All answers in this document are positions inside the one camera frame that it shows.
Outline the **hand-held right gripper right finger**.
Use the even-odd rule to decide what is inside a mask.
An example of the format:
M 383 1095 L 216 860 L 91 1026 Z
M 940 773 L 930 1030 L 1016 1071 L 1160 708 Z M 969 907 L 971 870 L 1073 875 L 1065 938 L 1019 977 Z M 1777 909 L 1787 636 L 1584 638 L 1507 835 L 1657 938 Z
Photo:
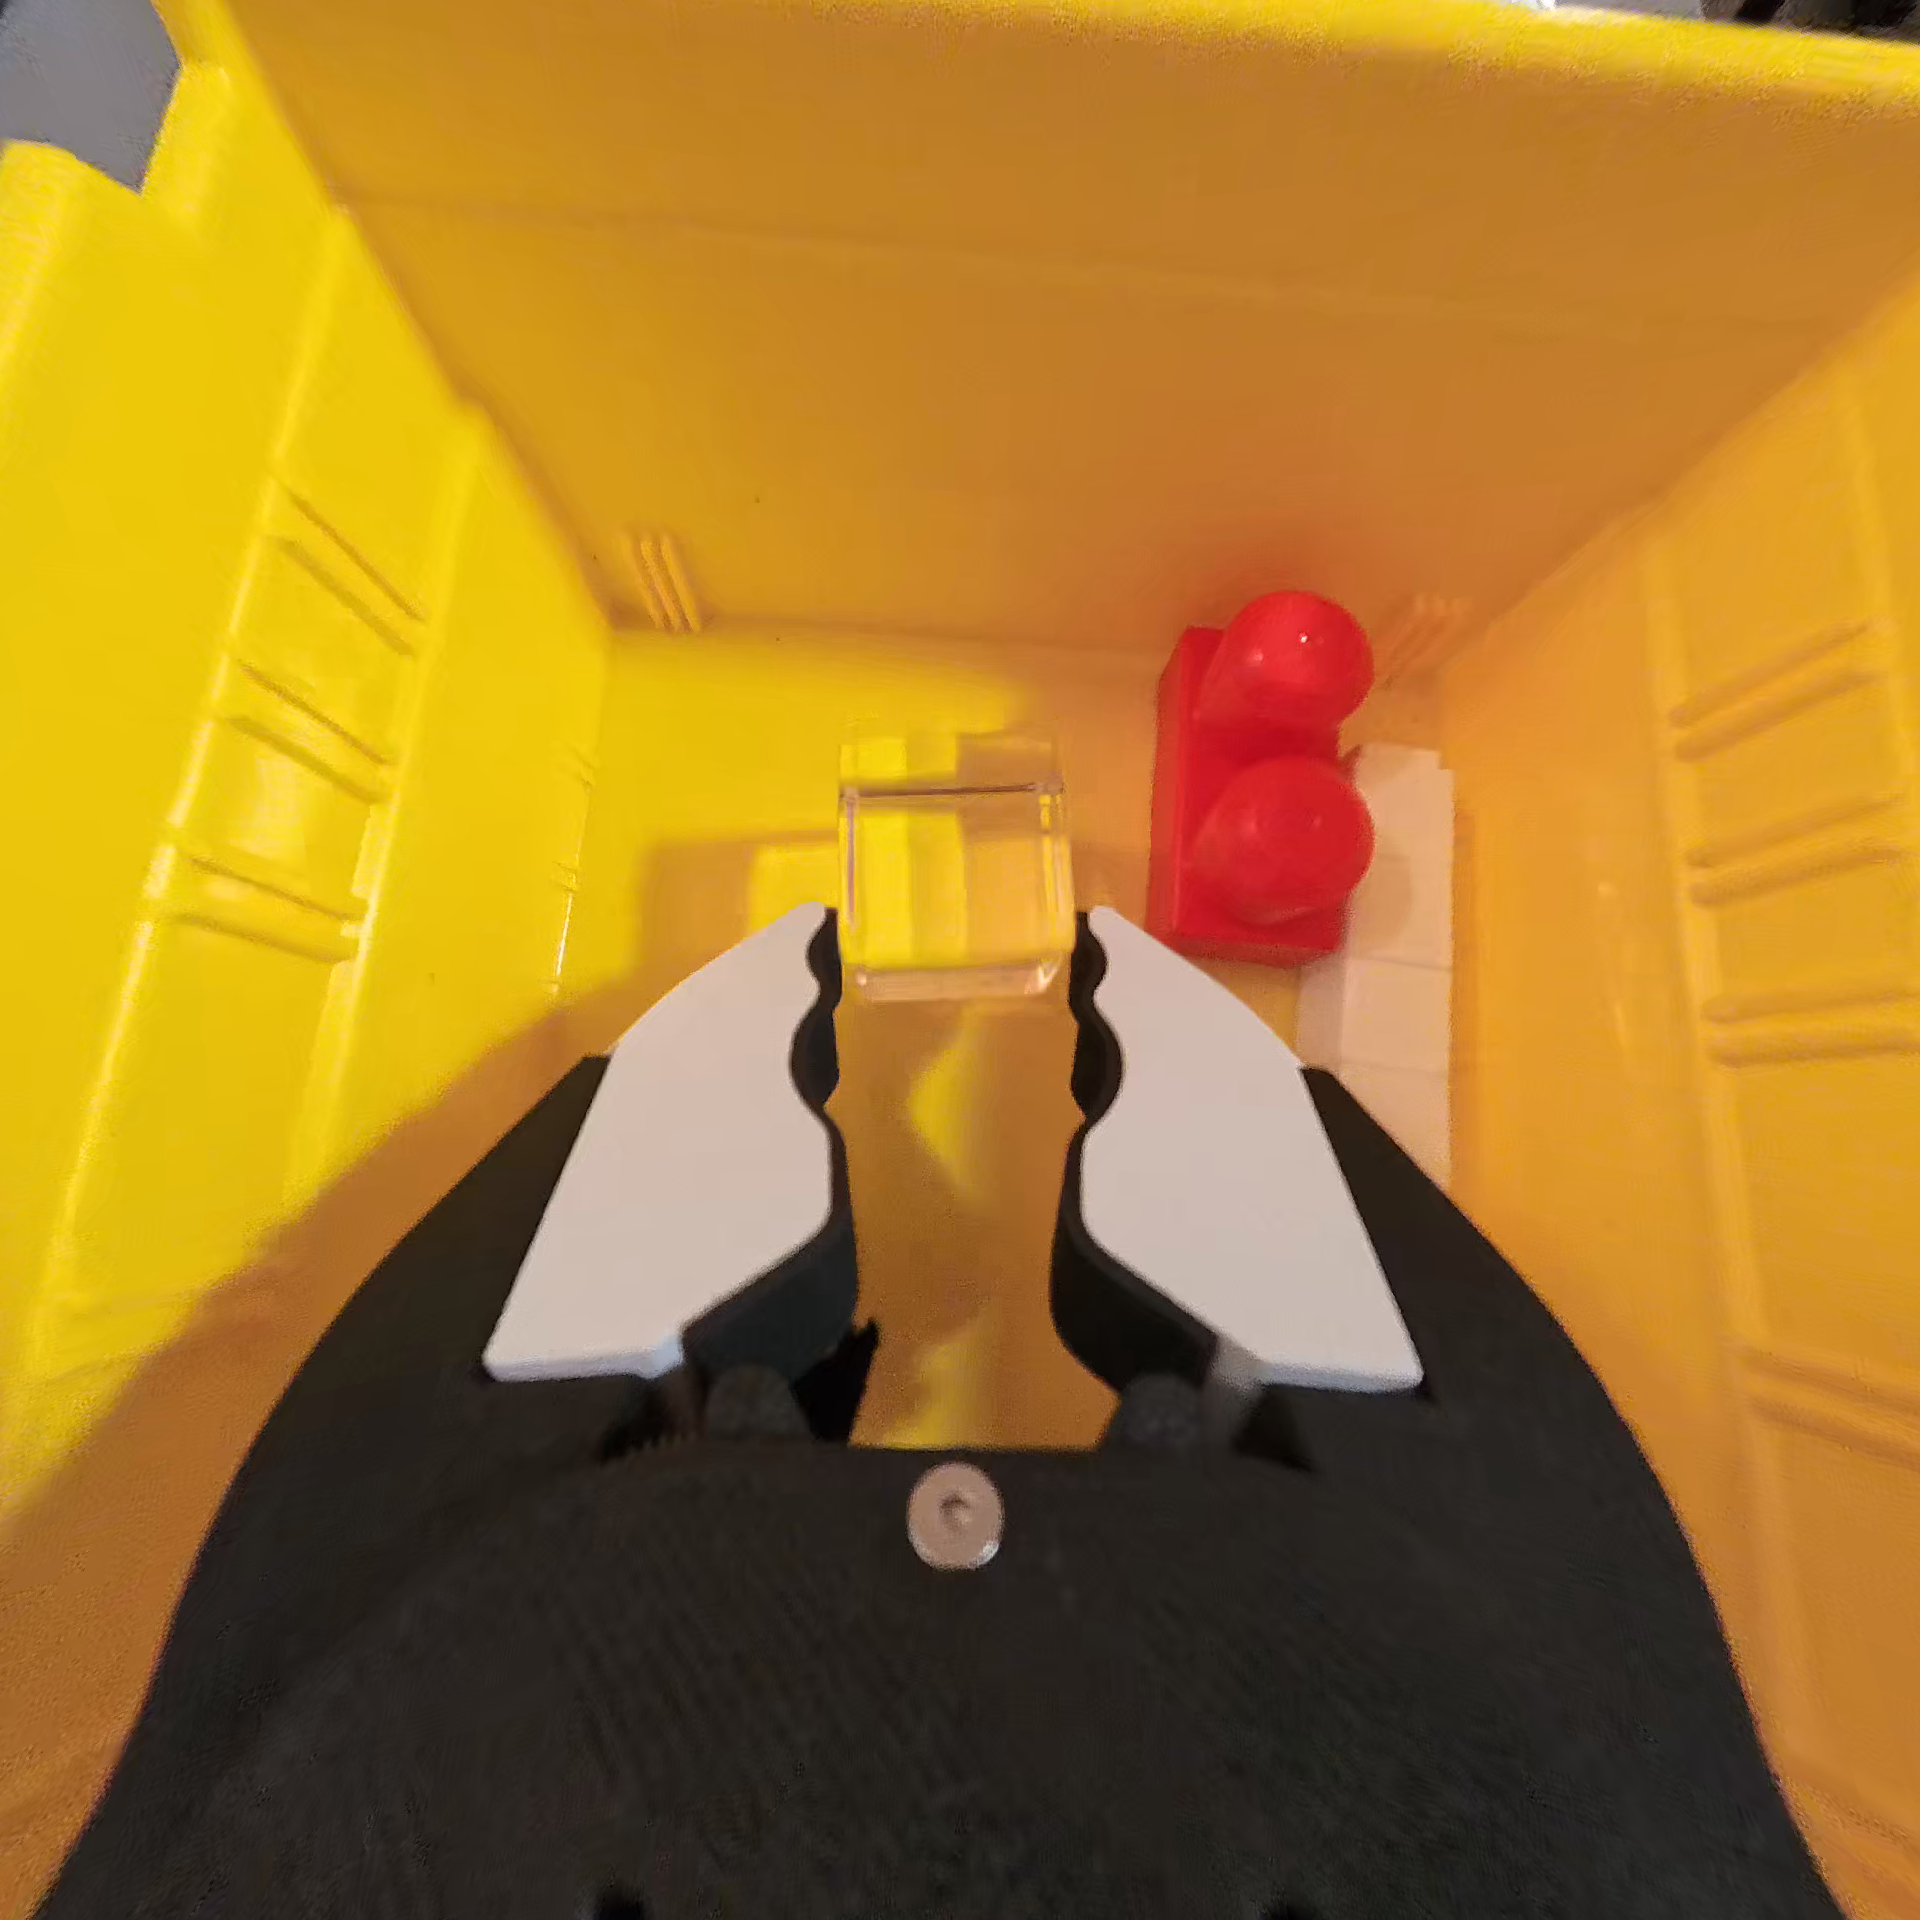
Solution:
M 1395 1396 L 1425 1365 L 1290 1044 L 1108 906 L 1074 926 L 1049 1316 L 1096 1380 Z

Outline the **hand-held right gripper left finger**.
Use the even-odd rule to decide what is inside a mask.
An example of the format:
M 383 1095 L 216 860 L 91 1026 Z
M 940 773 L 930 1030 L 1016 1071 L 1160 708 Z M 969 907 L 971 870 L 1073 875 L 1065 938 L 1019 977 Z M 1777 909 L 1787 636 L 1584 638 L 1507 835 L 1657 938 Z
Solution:
M 612 1044 L 483 1353 L 494 1380 L 764 1366 L 854 1331 L 834 911 L 803 902 Z

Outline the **clear acrylic cube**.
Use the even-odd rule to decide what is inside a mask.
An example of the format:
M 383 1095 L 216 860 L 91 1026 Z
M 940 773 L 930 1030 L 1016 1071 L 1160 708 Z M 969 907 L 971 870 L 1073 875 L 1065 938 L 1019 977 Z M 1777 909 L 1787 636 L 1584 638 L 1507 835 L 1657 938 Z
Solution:
M 858 734 L 839 759 L 839 954 L 866 1002 L 1027 1002 L 1074 942 L 1065 773 L 1032 734 Z

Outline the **yellow plastic bin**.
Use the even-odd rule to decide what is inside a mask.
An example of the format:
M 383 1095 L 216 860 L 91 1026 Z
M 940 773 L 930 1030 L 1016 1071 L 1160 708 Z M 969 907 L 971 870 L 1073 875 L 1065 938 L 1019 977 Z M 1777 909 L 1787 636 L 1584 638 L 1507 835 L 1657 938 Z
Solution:
M 362 1270 L 848 734 L 1305 588 L 1457 779 L 1454 1195 L 1915 1916 L 1915 47 L 1513 5 L 156 5 L 6 139 L 6 1916 Z

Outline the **white toy block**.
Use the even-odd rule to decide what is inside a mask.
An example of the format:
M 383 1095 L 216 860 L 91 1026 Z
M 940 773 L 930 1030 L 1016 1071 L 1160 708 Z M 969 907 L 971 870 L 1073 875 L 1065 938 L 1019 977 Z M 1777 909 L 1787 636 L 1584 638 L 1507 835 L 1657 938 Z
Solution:
M 1304 973 L 1296 1052 L 1451 1188 L 1457 785 L 1439 751 L 1367 742 L 1352 777 L 1377 828 L 1331 958 Z

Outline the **red toy block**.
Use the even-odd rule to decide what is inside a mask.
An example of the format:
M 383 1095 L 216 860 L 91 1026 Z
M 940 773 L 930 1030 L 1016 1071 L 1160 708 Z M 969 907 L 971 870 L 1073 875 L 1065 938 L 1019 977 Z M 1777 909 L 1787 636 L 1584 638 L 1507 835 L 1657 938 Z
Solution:
M 1334 954 L 1377 852 L 1339 739 L 1377 681 L 1359 619 L 1265 593 L 1190 629 L 1160 675 L 1145 926 L 1190 958 Z

